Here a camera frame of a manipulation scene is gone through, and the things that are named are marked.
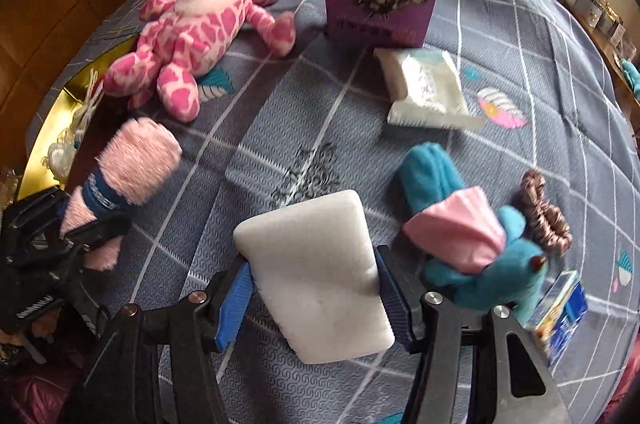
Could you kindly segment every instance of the white foam block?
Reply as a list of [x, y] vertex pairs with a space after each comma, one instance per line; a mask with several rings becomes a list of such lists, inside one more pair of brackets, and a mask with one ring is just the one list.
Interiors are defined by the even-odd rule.
[[234, 241], [258, 292], [308, 364], [375, 354], [394, 335], [360, 197], [342, 191], [245, 220]]

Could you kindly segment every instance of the black clamp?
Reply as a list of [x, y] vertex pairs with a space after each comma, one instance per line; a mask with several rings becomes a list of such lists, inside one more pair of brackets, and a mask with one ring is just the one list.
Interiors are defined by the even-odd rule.
[[124, 305], [69, 394], [58, 424], [164, 422], [158, 385], [158, 346], [163, 344], [170, 345], [178, 420], [227, 424], [209, 353], [226, 349], [228, 341], [220, 341], [220, 314], [242, 274], [248, 274], [248, 264], [238, 256], [206, 289], [171, 307], [143, 311], [136, 304]]
[[0, 230], [0, 328], [15, 334], [44, 312], [85, 296], [80, 285], [84, 254], [131, 226], [112, 211], [60, 238], [68, 193], [57, 187], [8, 206]]
[[375, 255], [396, 340], [420, 354], [402, 424], [451, 422], [461, 346], [474, 348], [467, 424], [571, 424], [545, 361], [507, 306], [486, 314], [460, 308], [403, 274], [399, 253], [380, 245]]

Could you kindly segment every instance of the gray bedsheet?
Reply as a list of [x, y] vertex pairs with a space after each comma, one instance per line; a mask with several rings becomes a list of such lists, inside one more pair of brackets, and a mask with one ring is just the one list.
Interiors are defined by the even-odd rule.
[[[115, 29], [139, 24], [141, 2], [130, 0], [92, 36], [59, 86], [110, 48]], [[536, 167], [574, 234], [547, 286], [561, 267], [577, 269], [590, 305], [552, 373], [574, 423], [593, 423], [638, 330], [640, 168], [610, 76], [578, 23], [555, 0], [437, 0], [426, 46], [452, 54], [469, 108], [483, 115], [478, 92], [497, 88], [527, 119], [516, 130], [487, 121], [479, 133], [461, 133], [386, 126], [379, 66], [370, 51], [341, 49], [321, 35], [324, 0], [280, 0], [270, 10], [296, 11], [299, 41], [286, 60], [272, 59], [255, 33], [242, 30], [220, 63], [235, 94], [206, 103], [189, 126], [149, 106], [176, 134], [182, 163], [138, 213], [115, 271], [90, 276], [90, 292], [111, 308], [130, 300], [144, 308], [170, 304], [229, 264], [237, 223], [279, 207], [292, 192], [297, 202], [355, 189], [374, 243], [389, 243], [408, 217], [394, 172], [419, 142], [450, 150], [465, 181], [482, 186], [494, 207]], [[465, 350], [456, 423], [466, 415], [469, 357]], [[235, 345], [212, 361], [229, 416], [241, 424], [380, 422], [402, 411], [417, 365], [397, 345], [304, 365], [257, 294]], [[166, 351], [160, 370], [170, 411]]]

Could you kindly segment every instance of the brown hair scrunchie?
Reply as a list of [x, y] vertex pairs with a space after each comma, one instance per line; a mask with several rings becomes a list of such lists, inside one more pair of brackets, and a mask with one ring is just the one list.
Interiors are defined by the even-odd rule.
[[537, 171], [531, 169], [522, 176], [523, 214], [529, 226], [531, 239], [549, 252], [564, 256], [574, 238], [569, 224], [559, 208], [545, 198], [546, 181]]

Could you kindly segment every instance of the plush toy head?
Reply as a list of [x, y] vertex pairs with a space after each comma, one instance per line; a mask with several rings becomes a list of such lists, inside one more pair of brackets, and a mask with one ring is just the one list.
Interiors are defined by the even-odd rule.
[[525, 220], [519, 211], [504, 206], [498, 210], [497, 217], [507, 234], [507, 245], [481, 274], [460, 274], [433, 259], [422, 271], [422, 280], [455, 287], [454, 302], [464, 308], [487, 311], [496, 305], [515, 304], [513, 314], [525, 324], [540, 299], [548, 264], [536, 244], [521, 238]]

